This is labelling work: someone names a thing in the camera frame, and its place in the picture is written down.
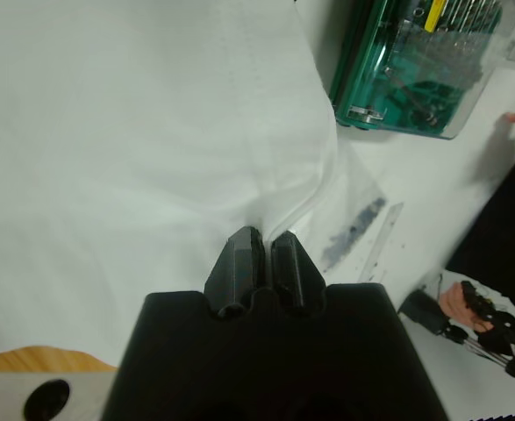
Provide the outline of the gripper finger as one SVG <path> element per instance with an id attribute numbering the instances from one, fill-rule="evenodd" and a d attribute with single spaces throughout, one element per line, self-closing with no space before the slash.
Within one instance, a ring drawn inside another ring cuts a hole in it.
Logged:
<path id="1" fill-rule="evenodd" d="M 281 306 L 298 317 L 324 309 L 325 280 L 293 232 L 284 232 L 271 246 L 272 286 Z"/>
<path id="2" fill-rule="evenodd" d="M 217 318 L 238 318 L 250 310 L 253 293 L 264 285 L 265 257 L 255 227 L 244 226 L 226 241 L 204 284 L 204 296 Z"/>

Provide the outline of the bystander left hand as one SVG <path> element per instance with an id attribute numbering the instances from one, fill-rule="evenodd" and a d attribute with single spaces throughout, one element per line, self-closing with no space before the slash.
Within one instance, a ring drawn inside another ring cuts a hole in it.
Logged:
<path id="1" fill-rule="evenodd" d="M 483 320 L 468 307 L 459 282 L 455 282 L 449 289 L 440 294 L 438 303 L 447 317 L 477 333 L 488 332 L 494 328 L 492 323 Z"/>

